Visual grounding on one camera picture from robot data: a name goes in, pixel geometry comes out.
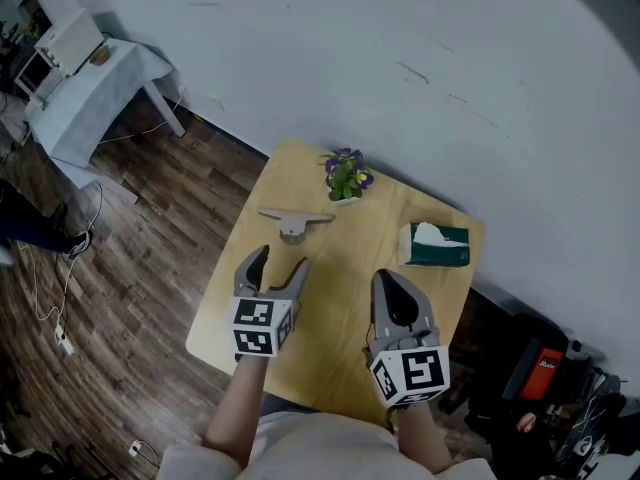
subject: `white table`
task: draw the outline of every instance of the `white table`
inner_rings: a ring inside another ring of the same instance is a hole
[[[26,113],[35,139],[74,185],[99,181],[133,204],[135,194],[89,165],[111,123],[144,88],[173,132],[182,137],[185,130],[153,82],[173,68],[142,45],[118,39],[106,44],[111,57],[105,64],[87,62],[54,89],[44,108],[31,102]]]

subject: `white shirt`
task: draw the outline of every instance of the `white shirt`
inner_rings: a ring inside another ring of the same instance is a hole
[[[195,445],[167,449],[158,480],[496,480],[484,459],[434,476],[398,451],[387,430],[334,414],[280,412],[260,420],[249,466]]]

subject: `green tissue box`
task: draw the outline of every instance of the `green tissue box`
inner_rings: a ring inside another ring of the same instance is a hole
[[[427,242],[428,245],[416,242],[416,232],[418,240]],[[404,266],[467,266],[470,261],[469,230],[435,226],[426,222],[407,224],[400,230],[398,261]]]

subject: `black pants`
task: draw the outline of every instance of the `black pants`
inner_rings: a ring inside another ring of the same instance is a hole
[[[77,240],[54,229],[52,219],[42,215],[9,183],[0,180],[0,237],[19,240],[41,249],[67,253]]]

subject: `potted plant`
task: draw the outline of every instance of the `potted plant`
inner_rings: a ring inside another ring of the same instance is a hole
[[[332,155],[323,157],[327,159],[324,168],[327,171],[325,182],[329,199],[338,205],[359,201],[373,183],[373,175],[364,165],[360,150],[338,149]]]

